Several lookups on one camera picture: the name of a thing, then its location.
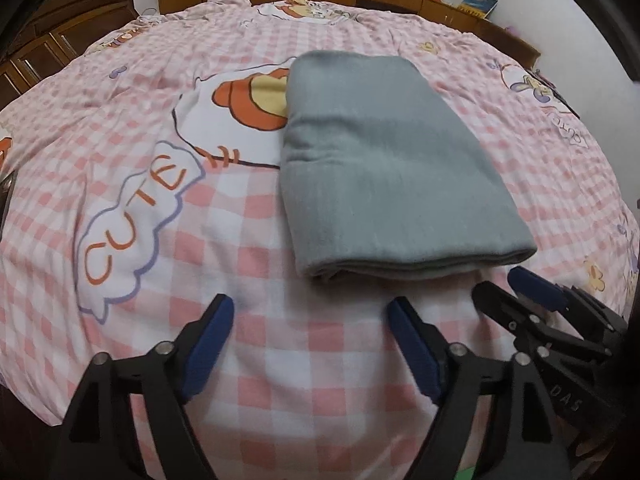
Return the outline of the grey sweat pants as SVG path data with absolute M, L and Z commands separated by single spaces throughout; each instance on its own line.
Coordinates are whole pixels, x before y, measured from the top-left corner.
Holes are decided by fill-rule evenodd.
M 300 275 L 421 281 L 536 252 L 476 135 L 405 58 L 305 53 L 286 102 L 280 185 Z

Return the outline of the pink checkered bed sheet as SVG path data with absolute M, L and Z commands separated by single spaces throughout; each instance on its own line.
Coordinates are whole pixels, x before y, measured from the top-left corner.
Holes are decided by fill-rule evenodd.
M 494 162 L 536 240 L 529 269 L 629 314 L 638 223 L 596 139 L 510 56 L 411 14 L 206 0 L 111 32 L 2 110 L 1 380 L 36 422 L 60 423 L 96 353 L 147 352 L 226 294 L 230 340 L 188 406 L 216 474 L 398 479 L 435 410 L 386 302 L 511 353 L 472 304 L 477 274 L 296 273 L 274 155 L 286 71 L 312 50 L 414 64 Z

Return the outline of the black smartphone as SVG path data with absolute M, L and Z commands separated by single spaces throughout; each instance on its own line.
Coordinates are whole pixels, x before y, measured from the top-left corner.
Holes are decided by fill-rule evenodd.
M 6 217 L 9 214 L 17 174 L 18 170 L 12 171 L 0 183 L 0 238 L 2 237 Z

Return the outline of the blue book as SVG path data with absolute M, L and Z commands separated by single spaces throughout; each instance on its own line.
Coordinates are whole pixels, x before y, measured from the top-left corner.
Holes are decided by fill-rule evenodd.
M 499 0 L 462 0 L 457 9 L 476 18 L 488 18 L 498 3 Z

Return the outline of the dark wooden headboard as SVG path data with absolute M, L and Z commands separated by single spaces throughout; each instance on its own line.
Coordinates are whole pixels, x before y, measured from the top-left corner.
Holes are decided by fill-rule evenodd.
M 1 61 L 1 105 L 59 72 L 138 16 L 134 0 L 47 0 Z

